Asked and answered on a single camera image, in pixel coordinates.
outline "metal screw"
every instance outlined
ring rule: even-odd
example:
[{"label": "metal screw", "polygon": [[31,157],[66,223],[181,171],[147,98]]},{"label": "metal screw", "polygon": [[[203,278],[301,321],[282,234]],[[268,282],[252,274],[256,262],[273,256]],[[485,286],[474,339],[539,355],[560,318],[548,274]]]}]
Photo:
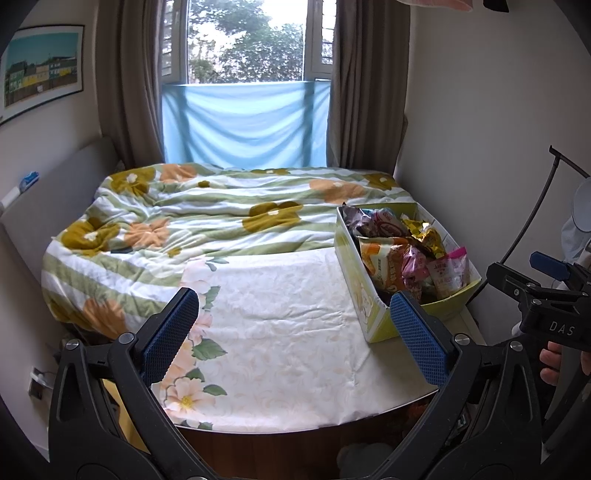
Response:
[{"label": "metal screw", "polygon": [[127,343],[133,342],[134,334],[131,332],[125,332],[119,335],[119,343],[126,345]]},{"label": "metal screw", "polygon": [[73,338],[72,340],[68,340],[66,343],[66,350],[74,350],[80,345],[80,341],[77,338]]},{"label": "metal screw", "polygon": [[454,340],[458,345],[467,345],[468,343],[470,343],[470,337],[468,337],[468,335],[464,335],[463,333],[458,333],[454,337]]},{"label": "metal screw", "polygon": [[521,345],[518,341],[513,340],[510,344],[510,347],[515,350],[516,352],[521,352],[523,350],[523,345]]}]

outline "blue cloth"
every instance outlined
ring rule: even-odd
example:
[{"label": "blue cloth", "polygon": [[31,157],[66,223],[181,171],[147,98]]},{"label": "blue cloth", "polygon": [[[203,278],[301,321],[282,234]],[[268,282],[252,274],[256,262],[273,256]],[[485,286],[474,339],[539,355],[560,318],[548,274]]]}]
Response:
[{"label": "blue cloth", "polygon": [[325,167],[330,82],[164,85],[166,162]]}]

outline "white wall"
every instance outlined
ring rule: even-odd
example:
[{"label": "white wall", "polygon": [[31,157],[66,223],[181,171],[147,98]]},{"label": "white wall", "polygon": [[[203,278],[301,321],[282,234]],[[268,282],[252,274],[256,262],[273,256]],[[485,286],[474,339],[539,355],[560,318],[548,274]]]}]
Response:
[{"label": "white wall", "polygon": [[[0,125],[0,197],[29,171],[43,176],[100,137],[94,74],[97,7],[98,0],[40,0],[23,23],[86,26],[84,91]],[[47,448],[47,410],[27,395],[28,375],[33,366],[56,371],[46,344],[56,347],[63,330],[45,306],[39,285],[23,269],[22,261],[0,244],[0,394],[29,439]]]},{"label": "white wall", "polygon": [[[409,126],[396,170],[483,276],[534,206],[550,144],[591,173],[591,56],[552,0],[508,3],[509,14],[482,2],[468,14],[414,7]],[[546,279],[529,255],[562,258],[560,229],[581,179],[559,167],[510,267]],[[488,342],[507,338],[520,319],[492,287],[470,309]]]}]

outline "floor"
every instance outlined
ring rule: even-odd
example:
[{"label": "floor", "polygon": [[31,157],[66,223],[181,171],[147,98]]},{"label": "floor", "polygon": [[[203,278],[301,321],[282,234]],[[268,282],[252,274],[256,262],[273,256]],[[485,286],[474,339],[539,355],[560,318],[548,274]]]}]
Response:
[{"label": "floor", "polygon": [[350,443],[393,448],[420,418],[428,400],[376,417],[309,432],[227,434],[180,429],[195,451],[224,477],[329,480],[339,477],[336,456]]}]

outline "orange snack bag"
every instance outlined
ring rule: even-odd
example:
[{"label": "orange snack bag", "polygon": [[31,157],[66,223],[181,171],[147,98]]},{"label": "orange snack bag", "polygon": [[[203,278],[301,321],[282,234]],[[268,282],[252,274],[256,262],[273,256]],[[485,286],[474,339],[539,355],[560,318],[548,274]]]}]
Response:
[{"label": "orange snack bag", "polygon": [[358,237],[361,260],[379,290],[406,290],[402,277],[404,254],[410,247],[405,238]]}]

